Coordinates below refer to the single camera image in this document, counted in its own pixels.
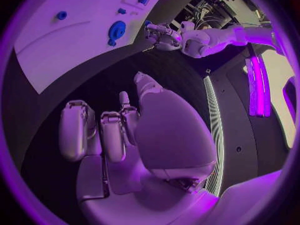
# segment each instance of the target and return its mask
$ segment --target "machinery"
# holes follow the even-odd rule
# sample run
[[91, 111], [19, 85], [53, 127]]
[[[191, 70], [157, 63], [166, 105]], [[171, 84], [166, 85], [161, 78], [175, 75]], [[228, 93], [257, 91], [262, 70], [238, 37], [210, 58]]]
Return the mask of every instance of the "machinery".
[[[24, 165], [42, 123], [64, 102], [59, 124], [53, 123], [60, 157], [44, 151], [40, 157], [51, 160], [49, 167], [65, 159], [66, 177], [77, 166], [75, 191], [58, 202], [73, 199], [89, 224], [243, 225], [283, 218], [299, 187], [300, 39], [278, 5], [277, 0], [25, 2], [0, 47], [0, 170], [12, 197], [34, 223], [66, 224], [51, 209], [57, 203], [37, 196], [41, 191], [27, 178], [38, 173]], [[246, 49], [223, 62], [229, 45]], [[184, 94], [141, 70], [127, 86], [134, 85], [134, 92], [119, 90], [119, 108], [99, 113], [88, 100], [69, 99], [112, 64], [151, 49], [166, 56], [180, 52], [193, 69], [193, 63], [209, 64], [223, 55], [222, 65], [209, 64], [197, 77], [210, 126]], [[272, 100], [266, 50], [285, 56], [293, 68], [278, 89], [296, 133], [291, 150], [284, 147], [282, 107]], [[122, 80], [127, 73], [113, 75]], [[267, 154], [260, 149], [270, 145]], [[68, 209], [77, 219], [74, 207], [59, 212]]]

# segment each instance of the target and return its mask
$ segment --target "robotic arm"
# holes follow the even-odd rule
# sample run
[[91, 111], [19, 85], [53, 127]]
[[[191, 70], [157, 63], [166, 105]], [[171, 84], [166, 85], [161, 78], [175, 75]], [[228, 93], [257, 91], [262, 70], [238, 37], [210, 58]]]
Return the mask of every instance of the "robotic arm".
[[270, 28], [233, 25], [227, 29], [208, 28], [194, 30], [195, 24], [183, 21], [179, 32], [168, 25], [149, 23], [145, 27], [146, 39], [157, 49], [178, 50], [192, 58], [203, 58], [222, 51], [227, 45], [245, 46], [247, 43], [272, 46], [283, 55], [275, 33]]

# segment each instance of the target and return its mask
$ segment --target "dark floor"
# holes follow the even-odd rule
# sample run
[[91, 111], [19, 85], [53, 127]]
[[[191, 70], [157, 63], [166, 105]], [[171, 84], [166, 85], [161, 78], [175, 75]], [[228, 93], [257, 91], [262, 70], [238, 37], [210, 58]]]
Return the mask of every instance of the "dark floor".
[[[205, 74], [204, 61], [195, 61], [198, 72]], [[60, 112], [69, 100], [86, 101], [97, 116], [103, 111], [118, 111], [119, 92], [127, 91], [131, 104], [138, 106], [134, 75], [141, 71], [162, 86], [187, 100], [210, 128], [207, 97], [201, 76], [188, 65], [178, 51], [149, 50], [126, 58], [81, 85], [44, 121], [26, 153], [21, 174], [35, 195], [69, 224], [85, 224], [76, 200], [76, 177], [79, 162], [63, 159], [58, 147]]]

